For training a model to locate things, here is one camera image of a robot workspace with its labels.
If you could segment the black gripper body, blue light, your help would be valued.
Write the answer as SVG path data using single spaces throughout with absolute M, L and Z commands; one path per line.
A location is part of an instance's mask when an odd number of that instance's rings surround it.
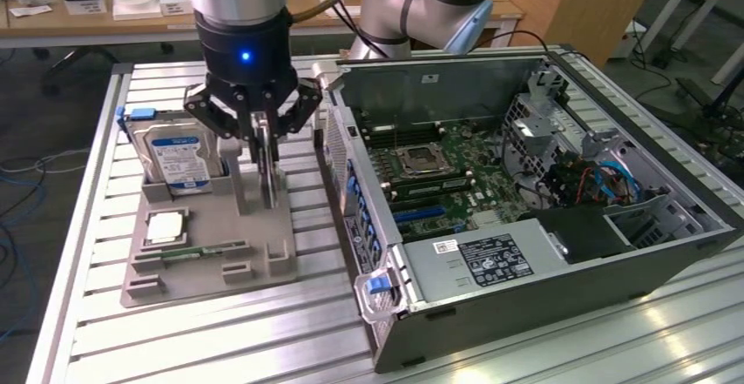
M 213 23 L 195 14 L 196 30 L 207 66 L 205 86 L 211 95 L 231 98 L 236 88 L 251 98 L 270 91 L 286 98 L 298 87 L 291 66 L 291 14 L 282 9 L 267 21 L 252 25 Z

